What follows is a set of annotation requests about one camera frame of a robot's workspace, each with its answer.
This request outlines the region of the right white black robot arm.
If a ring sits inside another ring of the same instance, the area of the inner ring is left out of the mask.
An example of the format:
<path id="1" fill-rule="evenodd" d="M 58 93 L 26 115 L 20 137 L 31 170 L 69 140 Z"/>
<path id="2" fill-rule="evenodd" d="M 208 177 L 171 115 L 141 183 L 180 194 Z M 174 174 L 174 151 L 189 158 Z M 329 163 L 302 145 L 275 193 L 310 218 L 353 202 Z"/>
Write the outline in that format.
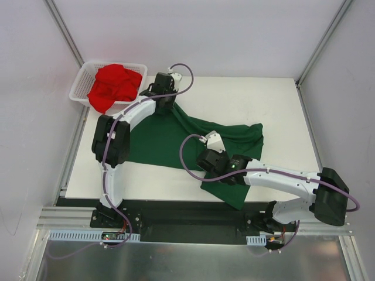
<path id="1" fill-rule="evenodd" d="M 316 218 L 341 227 L 345 224 L 349 188 L 335 170 L 320 173 L 298 172 L 268 166 L 249 156 L 233 155 L 205 149 L 196 164 L 228 185 L 262 186 L 295 195 L 289 201 L 271 201 L 265 212 L 252 218 L 260 231 L 274 233 L 294 221 Z"/>

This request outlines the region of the green t shirt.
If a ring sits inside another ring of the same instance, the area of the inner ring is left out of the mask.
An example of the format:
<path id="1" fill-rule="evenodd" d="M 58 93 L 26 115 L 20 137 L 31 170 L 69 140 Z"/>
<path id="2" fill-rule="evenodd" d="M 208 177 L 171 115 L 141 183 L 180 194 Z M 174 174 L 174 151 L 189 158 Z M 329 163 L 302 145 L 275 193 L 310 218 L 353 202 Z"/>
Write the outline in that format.
<path id="1" fill-rule="evenodd" d="M 204 145 L 191 134 L 220 134 L 230 155 L 244 155 L 259 160 L 264 136 L 261 123 L 253 125 L 221 125 L 189 116 L 179 105 L 164 114 L 153 114 L 131 132 L 129 162 L 200 171 L 196 159 Z"/>

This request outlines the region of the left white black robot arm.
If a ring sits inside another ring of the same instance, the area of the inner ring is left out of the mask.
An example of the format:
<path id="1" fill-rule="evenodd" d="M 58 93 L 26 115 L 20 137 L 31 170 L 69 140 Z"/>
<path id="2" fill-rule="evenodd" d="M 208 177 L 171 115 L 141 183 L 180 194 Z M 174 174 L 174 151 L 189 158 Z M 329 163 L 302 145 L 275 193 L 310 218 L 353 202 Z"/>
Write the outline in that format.
<path id="1" fill-rule="evenodd" d="M 181 80 L 182 75 L 172 70 L 158 73 L 154 82 L 124 110 L 112 116 L 102 114 L 97 120 L 91 150 L 99 162 L 103 190 L 100 204 L 108 208 L 103 219 L 110 227 L 119 227 L 124 221 L 124 213 L 117 209 L 122 203 L 117 169 L 129 156 L 131 131 L 157 110 L 173 107 Z"/>

